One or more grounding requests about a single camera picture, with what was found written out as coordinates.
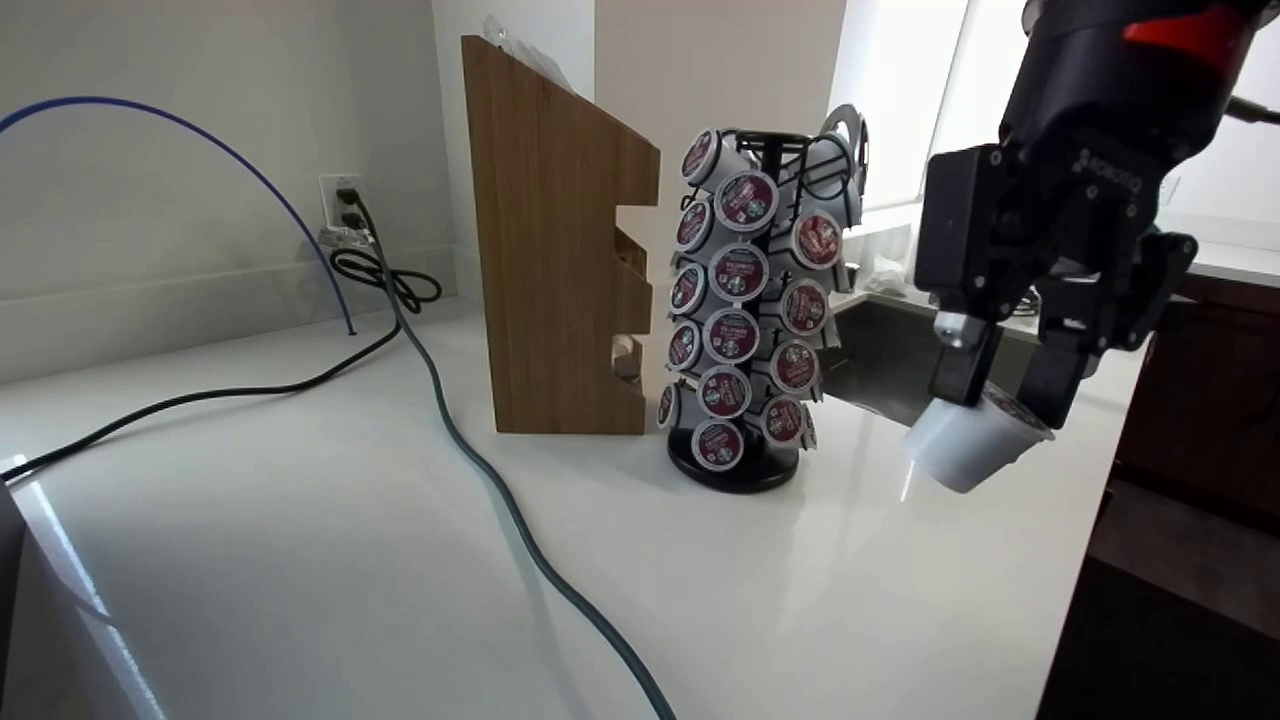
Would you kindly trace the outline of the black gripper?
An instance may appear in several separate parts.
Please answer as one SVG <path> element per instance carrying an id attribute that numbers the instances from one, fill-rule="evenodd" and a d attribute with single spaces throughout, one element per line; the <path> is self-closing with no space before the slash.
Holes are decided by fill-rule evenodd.
<path id="1" fill-rule="evenodd" d="M 1155 228 L 1160 181 L 1189 155 L 1170 113 L 1140 90 L 1016 89 L 999 123 L 994 293 L 1039 296 L 1039 343 L 1016 399 L 1046 426 L 1073 411 L 1094 346 L 1134 346 L 1182 285 L 1196 241 Z M 932 391 L 974 404 L 999 322 L 932 320 Z"/>

